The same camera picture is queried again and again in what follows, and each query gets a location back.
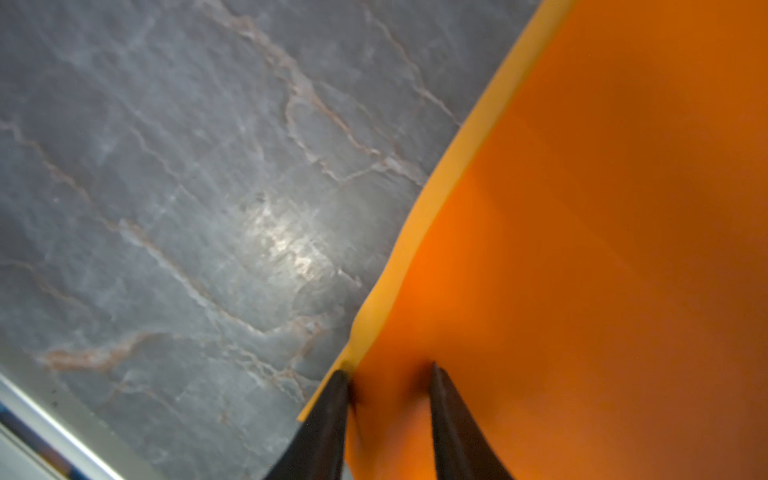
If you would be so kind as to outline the aluminium front rail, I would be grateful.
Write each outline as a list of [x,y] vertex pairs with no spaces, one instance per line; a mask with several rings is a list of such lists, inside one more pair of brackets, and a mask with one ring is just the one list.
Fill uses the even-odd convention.
[[1,367],[1,468],[12,477],[153,479],[119,439],[36,369]]

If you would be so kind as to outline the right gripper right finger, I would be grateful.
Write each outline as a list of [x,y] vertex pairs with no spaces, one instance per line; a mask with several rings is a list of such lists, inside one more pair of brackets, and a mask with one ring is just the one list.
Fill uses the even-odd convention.
[[429,400],[439,480],[513,480],[495,454],[448,373],[432,364]]

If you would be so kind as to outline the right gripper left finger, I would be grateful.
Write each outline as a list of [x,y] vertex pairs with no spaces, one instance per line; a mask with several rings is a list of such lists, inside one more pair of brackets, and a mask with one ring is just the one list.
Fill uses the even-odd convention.
[[332,373],[293,440],[266,480],[341,478],[344,465],[349,375]]

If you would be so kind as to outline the orange wrapping paper sheet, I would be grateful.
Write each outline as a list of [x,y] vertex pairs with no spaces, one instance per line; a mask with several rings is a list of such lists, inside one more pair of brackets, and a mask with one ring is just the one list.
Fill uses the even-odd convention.
[[429,369],[519,479],[767,475],[767,5],[545,1],[336,361],[357,479],[432,479]]

